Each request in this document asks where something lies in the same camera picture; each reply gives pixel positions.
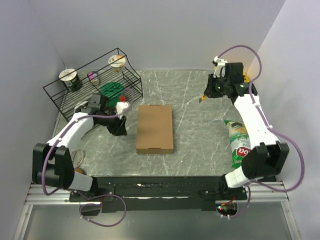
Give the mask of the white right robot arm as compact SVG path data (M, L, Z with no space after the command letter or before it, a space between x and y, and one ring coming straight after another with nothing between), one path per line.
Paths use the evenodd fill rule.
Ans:
M258 110L260 98L255 86L245 82L241 62L227 62L215 57L214 72L208 76L204 95L207 98L228 97L239 112L247 129L251 150L241 166L222 178L218 193L223 199L236 194L236 188L251 180L273 177L281 173L289 154L287 143L281 143L267 128L264 113Z

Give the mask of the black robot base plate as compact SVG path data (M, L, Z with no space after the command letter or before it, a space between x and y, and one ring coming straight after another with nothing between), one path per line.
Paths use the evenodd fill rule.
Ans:
M220 176L98 176L94 194L68 194L68 202L101 205L103 213L117 211L215 211L216 202L247 200L244 187L228 188Z

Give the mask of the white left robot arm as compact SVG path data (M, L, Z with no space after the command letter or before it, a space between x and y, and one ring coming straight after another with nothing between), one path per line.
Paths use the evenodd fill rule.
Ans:
M47 187L54 187L56 191L81 191L87 201L94 201L98 197L97 179L75 170L72 151L82 137L97 125L106 127L113 136L127 135L125 113L131 104L120 100L107 109L107 101L106 96L94 93L90 100L79 102L71 120L55 137L34 146L32 181L42 186L45 195L51 195Z

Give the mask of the brown cardboard express box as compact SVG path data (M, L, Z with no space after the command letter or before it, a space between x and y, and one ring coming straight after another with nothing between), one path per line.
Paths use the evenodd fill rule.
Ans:
M172 106L141 104L138 107L136 153L148 155L173 152Z

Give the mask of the yellow utility knife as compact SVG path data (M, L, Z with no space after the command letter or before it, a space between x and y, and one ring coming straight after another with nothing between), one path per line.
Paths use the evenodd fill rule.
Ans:
M199 98L199 103L203 102L207 97L205 95L202 95L200 98Z

